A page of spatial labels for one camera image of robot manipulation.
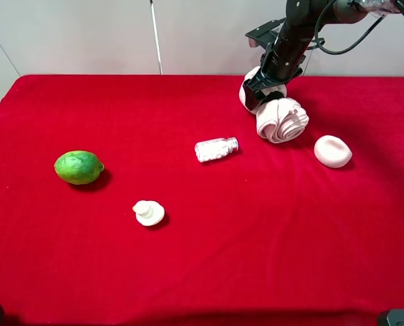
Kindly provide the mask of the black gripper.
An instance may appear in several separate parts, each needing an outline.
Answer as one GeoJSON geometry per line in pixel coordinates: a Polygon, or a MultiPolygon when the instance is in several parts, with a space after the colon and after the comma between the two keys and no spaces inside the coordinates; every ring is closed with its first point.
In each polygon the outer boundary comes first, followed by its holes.
{"type": "Polygon", "coordinates": [[[263,74],[259,69],[253,69],[244,76],[243,80],[243,106],[247,111],[255,111],[262,104],[272,100],[286,98],[286,85],[302,74],[296,69],[293,76],[286,81],[278,81],[263,74]]]}

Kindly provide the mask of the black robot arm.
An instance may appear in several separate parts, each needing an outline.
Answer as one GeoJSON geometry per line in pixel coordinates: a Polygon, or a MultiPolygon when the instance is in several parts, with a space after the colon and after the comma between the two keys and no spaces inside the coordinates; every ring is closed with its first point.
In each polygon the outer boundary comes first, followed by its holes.
{"type": "Polygon", "coordinates": [[[287,1],[285,18],[265,23],[246,34],[250,45],[263,47],[265,53],[256,74],[243,83],[245,107],[251,111],[273,99],[263,91],[285,86],[301,75],[299,66],[304,61],[304,52],[311,49],[311,42],[316,44],[315,48],[330,55],[342,55],[357,47],[383,21],[383,16],[344,50],[328,50],[318,33],[327,24],[354,24],[366,15],[359,1],[287,1]]]}

